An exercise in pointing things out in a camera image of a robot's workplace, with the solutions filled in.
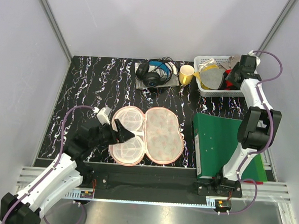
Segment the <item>black over-ear headphones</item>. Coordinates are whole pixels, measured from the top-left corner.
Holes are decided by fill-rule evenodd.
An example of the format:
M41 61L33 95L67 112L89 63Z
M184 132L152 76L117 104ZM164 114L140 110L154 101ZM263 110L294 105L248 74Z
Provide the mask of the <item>black over-ear headphones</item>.
M178 76L177 67L170 57L149 59L139 64L135 77L147 88L166 85L173 76Z

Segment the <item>red bra with black straps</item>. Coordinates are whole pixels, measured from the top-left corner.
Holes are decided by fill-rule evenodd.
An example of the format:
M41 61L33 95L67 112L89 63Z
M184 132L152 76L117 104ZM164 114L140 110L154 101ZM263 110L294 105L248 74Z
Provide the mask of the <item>red bra with black straps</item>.
M232 90L239 90L238 87L234 86L233 83L231 83L230 81L228 81L226 79L226 77L231 73L231 69L227 69L225 70L224 74L223 74L223 79L224 79L224 83L225 83L225 86L224 86L224 90L229 90L229 91L232 91Z

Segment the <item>yellow mug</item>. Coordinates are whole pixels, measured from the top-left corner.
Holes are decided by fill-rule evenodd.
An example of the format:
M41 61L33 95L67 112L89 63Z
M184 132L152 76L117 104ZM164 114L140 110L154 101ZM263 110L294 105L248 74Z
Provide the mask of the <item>yellow mug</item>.
M181 66L179 71L179 82L182 85L188 85L194 76L195 70L193 66L188 64Z

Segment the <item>grey cloth in basket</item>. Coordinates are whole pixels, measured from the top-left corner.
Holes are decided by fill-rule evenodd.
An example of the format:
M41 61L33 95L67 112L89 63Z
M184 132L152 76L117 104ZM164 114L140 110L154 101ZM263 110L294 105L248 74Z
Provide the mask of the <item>grey cloth in basket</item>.
M212 68L200 72L200 79L202 84L212 90L217 90L223 83L224 69Z

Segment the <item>beige cloth in basket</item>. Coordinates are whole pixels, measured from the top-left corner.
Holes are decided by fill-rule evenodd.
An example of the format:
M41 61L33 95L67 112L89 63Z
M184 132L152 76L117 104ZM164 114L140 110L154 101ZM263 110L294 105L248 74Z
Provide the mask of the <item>beige cloth in basket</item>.
M241 59L240 55L234 55L234 56L229 56L227 60L224 62L220 63L220 66L224 68L225 70L229 70L234 68L237 62L239 62Z

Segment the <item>green binder folder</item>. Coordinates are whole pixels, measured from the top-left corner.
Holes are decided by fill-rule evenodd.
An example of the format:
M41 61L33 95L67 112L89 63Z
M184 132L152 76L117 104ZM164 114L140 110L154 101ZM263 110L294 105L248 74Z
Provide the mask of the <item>green binder folder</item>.
M224 168L228 180L252 179L265 182L267 175L259 154L244 163L246 157L237 136L241 120L197 113L193 119L197 178L215 177Z

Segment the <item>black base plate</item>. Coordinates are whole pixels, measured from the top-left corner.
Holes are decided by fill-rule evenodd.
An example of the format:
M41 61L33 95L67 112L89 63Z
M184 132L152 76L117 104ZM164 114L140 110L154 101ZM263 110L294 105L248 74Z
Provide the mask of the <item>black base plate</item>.
M206 197L217 199L242 196L239 182L223 190L215 187L209 176L197 178L194 168L161 166L121 166L111 163L94 163L96 179L95 198L113 202L205 205Z

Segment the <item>grey book under headphones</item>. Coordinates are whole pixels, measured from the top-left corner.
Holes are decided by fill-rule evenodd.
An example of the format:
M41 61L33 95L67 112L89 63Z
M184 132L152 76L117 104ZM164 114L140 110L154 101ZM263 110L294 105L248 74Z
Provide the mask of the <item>grey book under headphones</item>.
M139 62L135 63L135 66L134 66L135 72L136 72L139 64L141 64L141 63L139 63ZM158 87L155 87L155 88L175 87L175 86L179 86L178 76L177 77L173 76L173 78L166 85L164 85L164 86L158 86ZM139 81L137 79L136 79L136 88L137 89L144 89L144 88L149 89L141 81Z

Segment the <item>white plastic basket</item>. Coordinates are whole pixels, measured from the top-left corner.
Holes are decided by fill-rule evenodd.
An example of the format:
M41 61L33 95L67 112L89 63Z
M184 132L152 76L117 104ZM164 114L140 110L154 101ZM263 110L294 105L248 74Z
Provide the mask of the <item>white plastic basket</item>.
M221 63L230 62L230 56L222 56L222 55L211 55L211 56L196 56L194 58L194 69L197 72L199 65L207 60L213 58L218 66ZM204 89L201 81L196 78L196 82L198 85L198 89L200 91L200 95L203 97L243 97L244 95L240 90L212 90L212 89Z

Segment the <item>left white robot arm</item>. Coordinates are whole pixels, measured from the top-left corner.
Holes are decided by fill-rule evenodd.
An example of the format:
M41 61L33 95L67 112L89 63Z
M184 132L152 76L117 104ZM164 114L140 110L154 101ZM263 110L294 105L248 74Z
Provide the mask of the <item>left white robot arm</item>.
M98 146L108 147L134 138L120 120L111 124L82 126L66 142L56 159L29 185L1 199L2 224L40 224L46 212L74 188L95 184L93 167L85 163Z

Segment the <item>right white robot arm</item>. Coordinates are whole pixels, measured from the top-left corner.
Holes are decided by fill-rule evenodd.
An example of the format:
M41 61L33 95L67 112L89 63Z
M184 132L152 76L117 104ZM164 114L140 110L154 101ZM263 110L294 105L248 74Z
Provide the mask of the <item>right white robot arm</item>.
M268 103L263 91L263 80L257 74L259 58L255 55L242 55L231 69L226 80L238 87L245 97L248 107L238 128L237 147L230 160L216 174L213 189L223 196L239 187L244 170L252 159L266 151L274 141L282 114Z

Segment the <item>yellow cloth in basket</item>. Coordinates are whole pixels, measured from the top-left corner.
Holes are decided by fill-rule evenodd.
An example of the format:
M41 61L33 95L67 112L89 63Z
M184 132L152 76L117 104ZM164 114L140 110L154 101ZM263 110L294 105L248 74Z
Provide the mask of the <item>yellow cloth in basket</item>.
M209 66L207 68L205 68L204 70L208 70L208 69L214 69L214 68L218 68L217 66ZM194 73L194 76L197 78L197 80L201 83L201 87L204 88L204 89L207 89L209 90L209 88L205 87L202 82L201 82L201 79L200 79L200 72L195 72Z

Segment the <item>white packet in basket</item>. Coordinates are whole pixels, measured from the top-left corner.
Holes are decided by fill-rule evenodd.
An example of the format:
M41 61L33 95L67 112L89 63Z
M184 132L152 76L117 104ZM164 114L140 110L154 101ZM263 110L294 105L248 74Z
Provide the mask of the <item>white packet in basket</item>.
M202 70L204 70L205 68L207 68L209 66L216 66L216 65L217 65L217 63L215 62L214 58L207 59L206 61L199 64L198 72L201 72Z

